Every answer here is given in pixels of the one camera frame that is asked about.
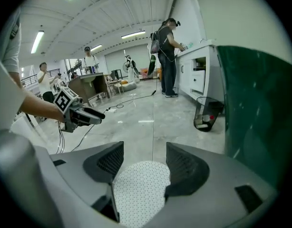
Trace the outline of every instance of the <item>green panel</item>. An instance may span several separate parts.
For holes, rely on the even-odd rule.
[[[279,188],[292,154],[292,65],[217,47],[225,87],[225,153]]]

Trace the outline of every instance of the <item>perforated white surface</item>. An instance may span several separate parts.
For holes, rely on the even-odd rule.
[[[120,223],[129,228],[146,224],[164,206],[169,168],[154,161],[142,161],[125,169],[114,186]]]

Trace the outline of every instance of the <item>concrete floor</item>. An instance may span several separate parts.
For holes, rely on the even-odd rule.
[[[140,161],[157,161],[166,164],[166,142],[191,145],[215,153],[224,152],[224,117],[218,117],[208,133],[194,128],[195,101],[183,92],[178,98],[165,98],[161,94],[161,84],[157,81],[157,92],[150,97],[124,103],[124,107],[114,113],[105,113],[102,124],[95,125],[76,150],[92,148],[110,142],[124,141],[124,163],[121,171]],[[141,81],[137,88],[114,95],[111,99],[101,99],[95,108],[101,112],[134,98],[150,95],[156,89],[156,80]],[[64,133],[64,152],[73,150],[90,126],[77,128],[74,133]],[[59,133],[57,122],[47,119],[36,128],[47,142],[50,154],[57,152]]]

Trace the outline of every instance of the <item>fluorescent light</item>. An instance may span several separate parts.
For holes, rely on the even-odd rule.
[[[93,50],[95,50],[95,49],[98,49],[98,48],[100,48],[100,47],[102,47],[103,45],[98,45],[97,47],[94,47],[94,48],[92,48],[90,51],[93,51]]]
[[[142,121],[138,121],[139,123],[153,123],[154,120],[142,120]]]
[[[37,50],[37,47],[38,47],[38,44],[40,43],[40,40],[43,36],[45,32],[44,31],[39,31],[36,38],[35,38],[35,41],[34,41],[34,44],[33,44],[33,47],[32,47],[32,50],[31,50],[31,54],[34,54]]]
[[[126,38],[131,37],[131,36],[138,36],[138,35],[142,35],[142,34],[145,34],[145,31],[140,31],[140,32],[136,32],[136,33],[133,33],[130,35],[122,36],[122,39],[126,39]]]

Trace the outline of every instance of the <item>mesh trash bin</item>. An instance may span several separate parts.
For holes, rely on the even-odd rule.
[[[197,98],[194,118],[195,128],[202,132],[210,131],[223,108],[224,104],[210,97]]]

